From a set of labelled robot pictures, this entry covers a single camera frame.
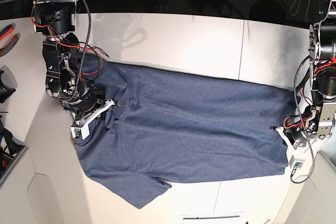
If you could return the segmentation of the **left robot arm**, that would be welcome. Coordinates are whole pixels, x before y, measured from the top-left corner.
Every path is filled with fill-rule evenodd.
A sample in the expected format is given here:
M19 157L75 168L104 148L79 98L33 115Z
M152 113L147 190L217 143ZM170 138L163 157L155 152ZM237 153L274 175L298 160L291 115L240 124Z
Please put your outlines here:
M294 86L295 94L303 94L308 84L312 100L303 112L287 117L281 131L292 152L311 150L314 141L335 133L335 0L318 0L315 14L309 28L309 68Z

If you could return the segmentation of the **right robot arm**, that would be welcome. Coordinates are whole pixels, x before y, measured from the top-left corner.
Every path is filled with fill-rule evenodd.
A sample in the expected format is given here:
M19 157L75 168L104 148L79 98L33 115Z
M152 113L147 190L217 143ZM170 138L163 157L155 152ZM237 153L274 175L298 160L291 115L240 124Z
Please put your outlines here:
M80 42L74 34L78 1L85 0L33 0L30 15L36 33L43 34L43 58L46 65L46 93L53 97L73 116L75 128L99 118L115 103L106 99L104 86L84 72L83 64L88 52L102 58L98 47Z

